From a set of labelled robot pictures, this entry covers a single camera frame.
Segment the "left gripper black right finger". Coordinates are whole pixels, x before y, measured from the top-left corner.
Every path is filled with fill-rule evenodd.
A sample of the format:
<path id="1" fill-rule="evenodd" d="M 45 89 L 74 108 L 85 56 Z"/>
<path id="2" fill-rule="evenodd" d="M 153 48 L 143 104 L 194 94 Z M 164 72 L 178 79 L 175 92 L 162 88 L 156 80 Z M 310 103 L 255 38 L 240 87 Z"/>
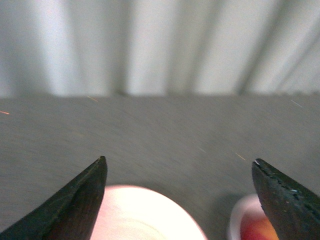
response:
<path id="1" fill-rule="evenodd" d="M 320 238 L 320 197 L 263 159 L 251 166 L 261 207 L 280 240 Z"/>

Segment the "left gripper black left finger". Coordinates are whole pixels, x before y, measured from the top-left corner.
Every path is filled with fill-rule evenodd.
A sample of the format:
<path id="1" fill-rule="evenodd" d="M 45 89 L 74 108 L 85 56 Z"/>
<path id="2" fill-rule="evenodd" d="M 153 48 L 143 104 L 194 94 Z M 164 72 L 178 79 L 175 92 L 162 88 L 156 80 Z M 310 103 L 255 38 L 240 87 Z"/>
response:
<path id="1" fill-rule="evenodd" d="M 2 240 L 89 240 L 107 179 L 101 156 L 42 205 L 0 234 Z"/>

